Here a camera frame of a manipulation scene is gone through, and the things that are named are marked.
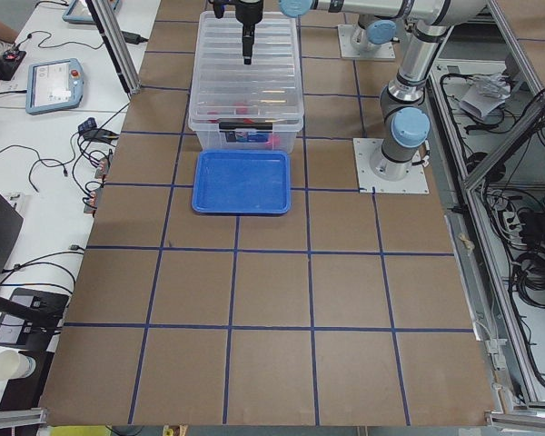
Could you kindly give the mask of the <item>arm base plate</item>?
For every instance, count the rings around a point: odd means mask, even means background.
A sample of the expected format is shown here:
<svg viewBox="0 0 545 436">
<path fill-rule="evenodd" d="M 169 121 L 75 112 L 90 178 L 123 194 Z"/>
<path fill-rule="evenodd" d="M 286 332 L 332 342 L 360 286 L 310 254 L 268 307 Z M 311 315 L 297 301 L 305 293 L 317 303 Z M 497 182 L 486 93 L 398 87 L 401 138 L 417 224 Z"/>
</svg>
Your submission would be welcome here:
<svg viewBox="0 0 545 436">
<path fill-rule="evenodd" d="M 419 151 L 406 163 L 389 161 L 381 138 L 354 138 L 353 149 L 361 193 L 429 194 L 426 163 Z"/>
<path fill-rule="evenodd" d="M 368 40 L 366 31 L 357 25 L 338 25 L 337 32 L 343 59 L 383 62 L 395 60 L 392 42 L 373 44 Z"/>
</svg>

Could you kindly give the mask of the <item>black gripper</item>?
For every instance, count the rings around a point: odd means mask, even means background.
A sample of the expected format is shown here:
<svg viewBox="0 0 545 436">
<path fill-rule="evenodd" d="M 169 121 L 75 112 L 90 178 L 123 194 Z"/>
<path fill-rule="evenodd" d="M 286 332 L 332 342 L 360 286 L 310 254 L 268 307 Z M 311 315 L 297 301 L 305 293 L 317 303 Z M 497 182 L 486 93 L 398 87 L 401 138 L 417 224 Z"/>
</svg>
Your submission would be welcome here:
<svg viewBox="0 0 545 436">
<path fill-rule="evenodd" d="M 235 17 L 243 25 L 243 63 L 251 64 L 255 27 L 263 19 L 263 0 L 238 1 Z"/>
</svg>

